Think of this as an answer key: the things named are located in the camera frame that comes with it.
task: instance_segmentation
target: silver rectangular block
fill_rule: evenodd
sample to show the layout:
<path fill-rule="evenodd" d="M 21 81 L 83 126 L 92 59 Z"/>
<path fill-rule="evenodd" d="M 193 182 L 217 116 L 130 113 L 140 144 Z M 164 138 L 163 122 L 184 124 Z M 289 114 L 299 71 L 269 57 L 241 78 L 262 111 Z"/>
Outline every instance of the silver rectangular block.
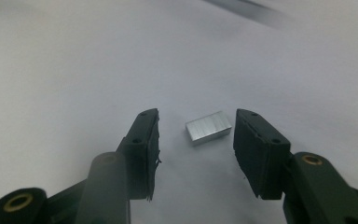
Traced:
<path fill-rule="evenodd" d="M 195 146 L 228 135 L 231 127 L 223 111 L 186 123 L 187 131 Z"/>

